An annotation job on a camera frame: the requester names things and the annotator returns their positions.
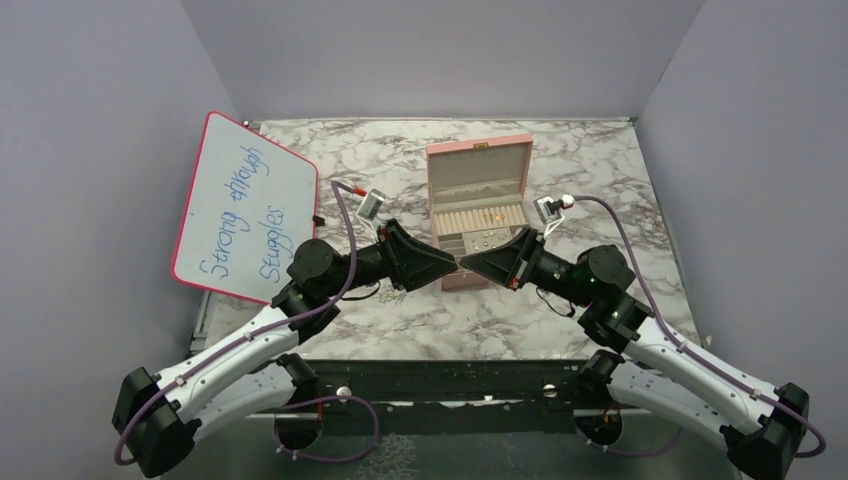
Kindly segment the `pink jewelry box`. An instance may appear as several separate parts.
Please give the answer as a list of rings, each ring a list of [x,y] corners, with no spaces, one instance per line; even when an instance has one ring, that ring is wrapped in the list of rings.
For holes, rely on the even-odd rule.
[[[434,245],[461,260],[507,243],[528,226],[532,151],[528,133],[427,146]]]

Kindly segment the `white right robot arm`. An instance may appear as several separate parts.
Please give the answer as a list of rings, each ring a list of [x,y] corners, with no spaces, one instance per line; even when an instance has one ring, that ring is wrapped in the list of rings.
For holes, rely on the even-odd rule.
[[[510,290],[530,283],[583,308],[578,323],[601,347],[576,383],[585,404],[645,409],[706,437],[751,479],[786,477],[810,430],[806,391],[756,380],[660,326],[627,293],[635,274],[615,246],[590,248],[570,263],[546,250],[541,233],[523,228],[460,263]]]

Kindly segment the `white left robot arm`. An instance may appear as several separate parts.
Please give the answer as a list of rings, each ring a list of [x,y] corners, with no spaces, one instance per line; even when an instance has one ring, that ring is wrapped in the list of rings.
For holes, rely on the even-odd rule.
[[[348,290],[389,279],[412,292],[458,269],[455,257],[412,237],[395,219],[375,243],[339,253],[322,239],[295,250],[289,282],[247,324],[194,357],[155,374],[139,367],[125,376],[112,415],[119,435],[116,464],[137,464],[147,478],[185,459],[214,421],[230,414],[230,388],[243,377],[321,333],[339,315]]]

